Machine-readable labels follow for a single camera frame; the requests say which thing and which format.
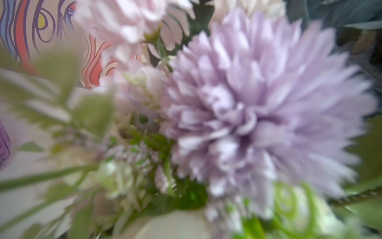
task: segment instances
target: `wavy line pattern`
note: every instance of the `wavy line pattern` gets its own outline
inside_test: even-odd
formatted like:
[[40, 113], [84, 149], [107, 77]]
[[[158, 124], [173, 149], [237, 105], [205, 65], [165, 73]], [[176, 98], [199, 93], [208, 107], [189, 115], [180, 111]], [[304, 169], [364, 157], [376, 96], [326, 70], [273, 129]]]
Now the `wavy line pattern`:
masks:
[[[36, 75], [31, 60], [68, 39], [70, 31], [80, 30], [72, 20], [75, 10], [74, 0], [3, 0], [3, 5], [0, 4], [1, 42], [25, 70]], [[90, 35], [85, 35], [83, 40], [87, 50], [78, 84], [97, 86], [99, 77], [112, 75], [118, 63], [112, 61], [102, 69], [101, 53], [110, 44]]]

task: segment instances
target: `artificial flower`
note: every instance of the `artificial flower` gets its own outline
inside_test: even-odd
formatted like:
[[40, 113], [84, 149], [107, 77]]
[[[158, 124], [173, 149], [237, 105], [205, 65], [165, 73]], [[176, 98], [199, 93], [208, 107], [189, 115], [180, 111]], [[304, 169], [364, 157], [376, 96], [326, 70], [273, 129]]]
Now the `artificial flower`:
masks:
[[174, 211], [140, 218], [116, 239], [209, 239], [210, 235], [202, 211]]
[[162, 95], [162, 82], [165, 73], [138, 60], [130, 59], [127, 65], [119, 64], [113, 76], [100, 79], [95, 92], [115, 90], [115, 107], [118, 111], [118, 124], [132, 123], [138, 129], [158, 131], [155, 120]]
[[163, 167], [161, 165], [157, 166], [157, 170], [155, 172], [155, 186], [159, 189], [159, 191], [163, 194], [168, 193], [168, 189], [175, 187], [175, 179], [169, 175], [167, 176], [163, 170]]
[[77, 22], [90, 34], [113, 46], [104, 50], [127, 62], [131, 54], [142, 54], [142, 43], [159, 34], [165, 47], [172, 50], [189, 35], [187, 13], [194, 17], [192, 2], [198, 0], [79, 0]]
[[267, 17], [277, 18], [285, 16], [286, 6], [283, 0], [213, 0], [208, 4], [214, 6], [210, 25], [213, 22], [221, 22], [233, 9], [241, 8], [248, 16], [261, 11]]
[[215, 197], [238, 191], [263, 217], [277, 180], [343, 195], [340, 183], [355, 176], [347, 164], [358, 162], [343, 149], [363, 133], [376, 99], [348, 54], [331, 54], [334, 29], [321, 27], [301, 34], [301, 21], [235, 9], [178, 51], [161, 132], [177, 141], [180, 177], [207, 183]]
[[147, 180], [143, 174], [135, 173], [133, 167], [126, 162], [114, 160], [102, 162], [97, 171], [97, 181], [106, 189], [107, 198], [113, 199], [124, 195], [128, 205], [136, 210], [140, 210], [142, 202], [147, 201], [144, 189]]

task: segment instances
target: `light pink chrysanthemum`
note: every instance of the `light pink chrysanthemum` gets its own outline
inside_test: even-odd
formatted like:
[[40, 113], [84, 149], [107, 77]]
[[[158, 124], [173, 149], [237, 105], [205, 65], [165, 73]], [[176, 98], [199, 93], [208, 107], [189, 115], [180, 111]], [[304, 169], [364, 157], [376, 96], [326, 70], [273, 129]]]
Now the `light pink chrysanthemum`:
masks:
[[104, 51], [104, 62], [111, 56], [126, 62], [131, 54], [142, 54], [145, 36], [158, 29], [168, 50], [180, 44], [183, 31], [189, 35], [192, 2], [198, 0], [78, 0], [76, 20], [97, 39], [113, 44]]
[[233, 10], [178, 52], [161, 102], [178, 174], [249, 197], [264, 217], [277, 180], [341, 195], [357, 162], [343, 148], [376, 108], [348, 54], [331, 54], [335, 31], [300, 24]]

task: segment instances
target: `green leaf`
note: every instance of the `green leaf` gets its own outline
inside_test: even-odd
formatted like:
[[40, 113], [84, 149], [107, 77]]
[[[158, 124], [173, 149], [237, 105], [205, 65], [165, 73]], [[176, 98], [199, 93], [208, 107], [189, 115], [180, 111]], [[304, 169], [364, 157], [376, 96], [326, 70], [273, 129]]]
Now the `green leaf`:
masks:
[[358, 173], [358, 184], [346, 187], [358, 193], [382, 185], [382, 115], [367, 119], [368, 134], [357, 137], [355, 145], [347, 150], [360, 156], [361, 164], [354, 167]]
[[322, 4], [323, 0], [308, 0], [311, 19], [321, 19], [325, 26], [339, 27], [381, 19], [380, 0], [339, 0]]
[[28, 230], [24, 232], [21, 239], [34, 239], [42, 230], [41, 224], [33, 224]]
[[43, 199], [50, 200], [59, 200], [65, 198], [68, 194], [73, 193], [73, 187], [68, 186], [66, 183], [58, 183], [50, 186], [42, 196]]
[[52, 126], [66, 125], [65, 122], [46, 115], [37, 109], [27, 106], [26, 104], [14, 104], [10, 110], [14, 112], [19, 119], [26, 119], [30, 124], [37, 124], [44, 130]]
[[66, 103], [80, 77], [81, 63], [77, 52], [63, 49], [45, 53], [34, 62], [34, 66], [39, 74], [60, 88], [58, 101]]
[[345, 208], [337, 208], [334, 212], [344, 218], [356, 216], [370, 228], [382, 229], [382, 199], [353, 204]]
[[0, 46], [0, 68], [14, 72], [23, 72], [20, 64], [15, 61], [14, 57], [4, 46]]
[[73, 121], [79, 127], [102, 137], [114, 117], [112, 94], [92, 94], [73, 111]]
[[16, 179], [9, 179], [7, 181], [0, 182], [0, 193], [13, 190], [19, 187], [25, 187], [32, 184], [60, 178], [75, 172], [90, 172], [98, 169], [98, 164], [71, 167], [58, 171], [43, 172], [39, 174], [19, 177]]
[[10, 103], [24, 102], [36, 96], [15, 81], [0, 75], [0, 97]]
[[305, 29], [308, 26], [309, 12], [307, 0], [288, 0], [286, 2], [286, 11], [291, 22], [302, 18], [302, 28]]
[[74, 218], [68, 239], [86, 239], [90, 235], [94, 206], [92, 203], [82, 208]]
[[35, 152], [35, 153], [44, 152], [44, 149], [41, 148], [39, 145], [37, 145], [35, 142], [25, 143], [25, 144], [17, 147], [15, 150], [24, 151], [24, 152]]

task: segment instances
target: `purple chrysanthemum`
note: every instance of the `purple chrysanthemum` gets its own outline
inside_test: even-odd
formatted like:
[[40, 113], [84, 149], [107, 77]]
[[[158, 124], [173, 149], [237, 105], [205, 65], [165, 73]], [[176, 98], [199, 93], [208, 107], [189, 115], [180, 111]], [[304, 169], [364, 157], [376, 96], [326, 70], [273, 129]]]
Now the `purple chrysanthemum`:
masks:
[[376, 108], [348, 54], [331, 54], [334, 29], [300, 24], [232, 11], [178, 52], [161, 102], [178, 174], [251, 198], [261, 216], [276, 180], [341, 195], [358, 160], [343, 148]]

